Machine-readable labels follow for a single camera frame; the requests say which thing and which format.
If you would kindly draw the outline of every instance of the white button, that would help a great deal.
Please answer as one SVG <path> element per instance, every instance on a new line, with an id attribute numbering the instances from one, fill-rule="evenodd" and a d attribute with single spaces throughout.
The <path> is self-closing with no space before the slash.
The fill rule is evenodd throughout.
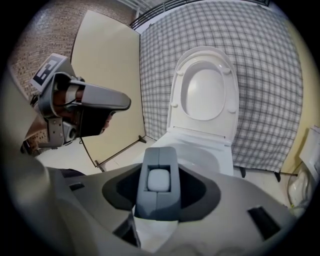
<path id="1" fill-rule="evenodd" d="M 153 169 L 149 172 L 147 188 L 153 192 L 170 191 L 170 173 L 166 169 Z"/>

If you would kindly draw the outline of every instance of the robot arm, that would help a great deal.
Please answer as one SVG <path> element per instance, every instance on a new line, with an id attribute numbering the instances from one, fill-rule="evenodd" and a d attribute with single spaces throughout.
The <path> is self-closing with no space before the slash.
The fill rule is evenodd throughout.
<path id="1" fill-rule="evenodd" d="M 40 91 L 38 106 L 47 122 L 48 143 L 39 144 L 41 148 L 61 147 L 78 137 L 99 135 L 109 115 L 131 105 L 126 94 L 76 77 L 68 58 L 55 53 L 42 64 L 31 84 Z M 79 89 L 83 90 L 81 99 L 76 98 Z M 55 111 L 53 95 L 57 91 L 66 91 L 66 103 L 58 107 L 73 112 L 72 120 Z"/>

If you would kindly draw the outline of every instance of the checkered fabric backdrop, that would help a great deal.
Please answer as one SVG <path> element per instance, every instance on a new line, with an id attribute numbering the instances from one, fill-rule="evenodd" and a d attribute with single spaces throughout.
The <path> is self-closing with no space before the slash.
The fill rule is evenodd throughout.
<path id="1" fill-rule="evenodd" d="M 233 164 L 279 172 L 302 110 L 301 66 L 283 18 L 257 5 L 197 2 L 174 11 L 140 37 L 146 135 L 166 133 L 174 70 L 187 50 L 213 46 L 235 66 L 239 116 Z"/>

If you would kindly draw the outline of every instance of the white floor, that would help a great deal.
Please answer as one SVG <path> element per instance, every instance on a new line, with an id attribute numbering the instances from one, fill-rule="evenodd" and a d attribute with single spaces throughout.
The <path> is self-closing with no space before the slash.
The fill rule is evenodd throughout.
<path id="1" fill-rule="evenodd" d="M 155 140 L 144 137 L 146 143 L 137 142 L 118 154 L 108 162 L 101 165 L 105 171 L 111 171 L 127 165 L 130 165 L 144 150 L 150 147 Z M 80 140 L 76 139 L 70 145 L 58 149 L 50 149 L 36 158 L 48 167 L 61 169 L 75 169 L 86 175 L 101 173 L 100 169 L 95 167 L 91 162 L 84 146 L 79 144 Z M 234 169 L 234 176 L 241 178 L 238 169 Z M 247 170 L 245 179 L 275 198 L 279 203 L 290 207 L 287 196 L 287 183 L 289 175 L 281 175 L 281 181 L 278 182 L 274 173 L 258 170 Z"/>

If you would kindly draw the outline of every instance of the gray plastic cover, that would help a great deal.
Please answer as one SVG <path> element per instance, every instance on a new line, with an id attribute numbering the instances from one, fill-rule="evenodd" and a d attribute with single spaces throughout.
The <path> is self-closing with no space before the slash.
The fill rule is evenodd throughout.
<path id="1" fill-rule="evenodd" d="M 148 189 L 150 171 L 167 170 L 170 174 L 168 191 Z M 150 147 L 145 150 L 134 216 L 156 221 L 177 221 L 181 210 L 180 177 L 177 153 L 173 147 Z"/>

